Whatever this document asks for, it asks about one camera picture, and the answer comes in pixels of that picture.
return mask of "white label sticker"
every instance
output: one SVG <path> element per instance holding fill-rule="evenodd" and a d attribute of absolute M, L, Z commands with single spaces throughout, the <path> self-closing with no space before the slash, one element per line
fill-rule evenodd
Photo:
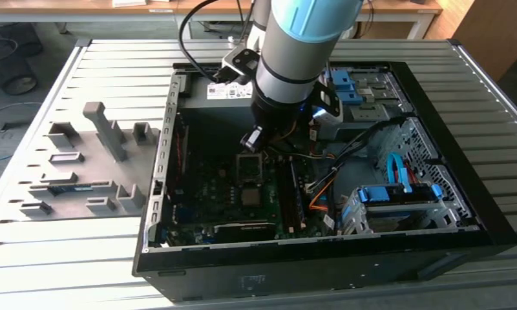
<path fill-rule="evenodd" d="M 311 129 L 311 140 L 316 141 L 316 139 L 319 139 L 319 132 Z"/>
<path fill-rule="evenodd" d="M 208 84 L 207 85 L 207 99 L 248 99 L 252 97 L 252 83 L 240 85 L 231 84 Z"/>
<path fill-rule="evenodd" d="M 336 222 L 334 221 L 334 219 L 330 217 L 330 215 L 326 215 L 324 216 L 324 224 L 327 224 L 327 226 L 330 228 L 334 229 L 334 227 L 336 226 Z"/>
<path fill-rule="evenodd" d="M 174 10 L 159 10 L 159 9 L 155 9 L 155 10 L 150 10 L 150 13 L 172 13 Z"/>

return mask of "blue drive bracket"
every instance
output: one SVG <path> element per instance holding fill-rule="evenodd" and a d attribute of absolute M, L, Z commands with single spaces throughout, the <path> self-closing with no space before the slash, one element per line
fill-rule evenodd
<path fill-rule="evenodd" d="M 326 78 L 330 78 L 328 72 L 324 73 Z M 347 70 L 332 69 L 331 77 L 336 86 L 336 93 L 344 105 L 362 105 L 364 97 L 356 93 L 356 82 L 351 78 Z"/>
<path fill-rule="evenodd" d="M 390 179 L 390 183 L 396 183 L 394 175 L 394 164 L 396 164 L 399 182 L 404 185 L 404 192 L 412 192 L 412 186 L 408 180 L 408 170 L 404 166 L 403 157 L 396 152 L 391 152 L 390 156 L 387 157 L 387 178 Z"/>

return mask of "white table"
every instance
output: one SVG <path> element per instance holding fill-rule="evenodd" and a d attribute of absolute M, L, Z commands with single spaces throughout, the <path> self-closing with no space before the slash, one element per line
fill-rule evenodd
<path fill-rule="evenodd" d="M 187 47 L 198 61 L 211 62 L 220 61 L 232 46 L 226 41 L 200 40 Z M 350 59 L 410 64 L 517 232 L 517 108 L 464 49 L 446 41 L 343 41 L 332 60 Z M 0 309 L 175 306 L 131 274 L 139 217 L 38 222 L 23 218 L 8 201 L 40 131 L 55 113 L 64 113 L 56 109 L 68 111 L 74 103 L 99 99 L 108 107 L 126 110 L 112 118 L 124 127 L 131 128 L 135 121 L 159 127 L 172 64 L 182 61 L 175 40 L 95 40 L 75 48 L 0 179 Z M 180 306 L 240 309 L 267 305 L 282 305 L 279 309 L 516 309 L 517 247 L 424 283 Z"/>

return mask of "motherboard chip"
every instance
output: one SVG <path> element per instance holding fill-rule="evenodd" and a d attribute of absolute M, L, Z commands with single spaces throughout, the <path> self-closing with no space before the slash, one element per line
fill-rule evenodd
<path fill-rule="evenodd" d="M 260 205 L 260 189 L 243 189 L 242 190 L 242 205 L 244 207 L 256 207 Z"/>

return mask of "robotic arm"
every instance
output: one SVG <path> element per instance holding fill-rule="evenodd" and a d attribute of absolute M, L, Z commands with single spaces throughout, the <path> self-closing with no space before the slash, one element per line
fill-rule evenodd
<path fill-rule="evenodd" d="M 319 76 L 362 7 L 363 0 L 272 1 L 260 58 L 247 49 L 232 63 L 254 82 L 255 126 L 242 141 L 252 152 L 259 152 L 295 121 L 304 105 L 318 105 L 339 114 L 340 100 L 319 82 Z"/>

